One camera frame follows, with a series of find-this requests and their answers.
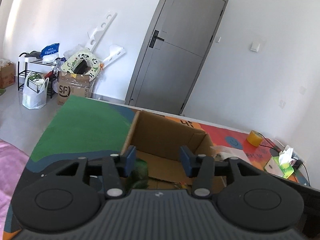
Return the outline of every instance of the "pink fabric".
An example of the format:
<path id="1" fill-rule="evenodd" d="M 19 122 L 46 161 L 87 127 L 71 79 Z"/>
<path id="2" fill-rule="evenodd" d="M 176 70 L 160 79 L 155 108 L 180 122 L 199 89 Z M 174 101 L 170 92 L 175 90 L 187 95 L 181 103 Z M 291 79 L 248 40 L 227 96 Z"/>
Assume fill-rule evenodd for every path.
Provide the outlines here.
<path id="1" fill-rule="evenodd" d="M 12 194 L 28 159 L 24 152 L 0 140 L 0 239 Z"/>

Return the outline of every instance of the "door handle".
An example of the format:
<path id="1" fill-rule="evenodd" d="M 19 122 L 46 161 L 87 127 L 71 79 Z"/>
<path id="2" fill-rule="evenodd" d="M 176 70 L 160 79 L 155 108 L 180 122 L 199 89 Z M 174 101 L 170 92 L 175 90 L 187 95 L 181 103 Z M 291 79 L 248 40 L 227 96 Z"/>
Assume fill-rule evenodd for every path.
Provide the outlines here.
<path id="1" fill-rule="evenodd" d="M 152 36 L 150 45 L 149 45 L 150 48 L 153 48 L 153 47 L 154 47 L 154 45 L 155 45 L 155 43 L 156 43 L 156 39 L 159 39 L 159 40 L 161 40 L 161 41 L 164 41 L 163 38 L 158 37 L 158 34 L 159 34 L 159 31 L 155 30 L 155 32 L 153 33 L 153 36 Z"/>

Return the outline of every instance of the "empty cardboard box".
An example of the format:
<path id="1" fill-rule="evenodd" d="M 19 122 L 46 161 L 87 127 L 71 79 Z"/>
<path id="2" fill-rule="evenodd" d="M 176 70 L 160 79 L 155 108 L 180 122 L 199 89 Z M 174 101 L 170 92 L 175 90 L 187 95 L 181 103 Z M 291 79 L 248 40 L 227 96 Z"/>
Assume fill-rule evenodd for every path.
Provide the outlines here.
<path id="1" fill-rule="evenodd" d="M 0 67 L 0 89 L 9 87 L 14 84 L 14 65 L 9 62 L 7 65 Z"/>
<path id="2" fill-rule="evenodd" d="M 170 189 L 174 184 L 192 185 L 179 161 L 179 149 L 186 145 L 194 154 L 212 155 L 211 138 L 203 130 L 188 127 L 160 115 L 138 111 L 132 122 L 122 153 L 129 145 L 137 148 L 137 158 L 148 163 L 149 188 Z M 223 188 L 221 177 L 215 177 L 213 192 Z"/>
<path id="3" fill-rule="evenodd" d="M 89 82 L 89 75 L 59 72 L 58 104 L 63 105 L 70 95 L 90 98 L 94 82 Z"/>

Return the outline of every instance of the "gray door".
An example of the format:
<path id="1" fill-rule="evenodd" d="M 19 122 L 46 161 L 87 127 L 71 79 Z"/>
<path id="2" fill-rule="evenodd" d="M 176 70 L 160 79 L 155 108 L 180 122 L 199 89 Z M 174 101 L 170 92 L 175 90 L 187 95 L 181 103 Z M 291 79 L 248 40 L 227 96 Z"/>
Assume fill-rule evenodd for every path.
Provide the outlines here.
<path id="1" fill-rule="evenodd" d="M 195 82 L 224 0 L 166 0 L 130 105 L 179 114 Z"/>

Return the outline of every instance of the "tissue pack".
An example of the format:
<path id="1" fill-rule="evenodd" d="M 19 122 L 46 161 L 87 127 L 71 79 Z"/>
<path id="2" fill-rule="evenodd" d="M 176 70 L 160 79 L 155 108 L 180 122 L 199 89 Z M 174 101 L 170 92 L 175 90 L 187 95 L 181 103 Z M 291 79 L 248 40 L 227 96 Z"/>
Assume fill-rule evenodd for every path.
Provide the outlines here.
<path id="1" fill-rule="evenodd" d="M 264 170 L 285 179 L 289 178 L 294 172 L 294 169 L 289 163 L 280 165 L 279 157 L 271 157 L 264 167 Z"/>

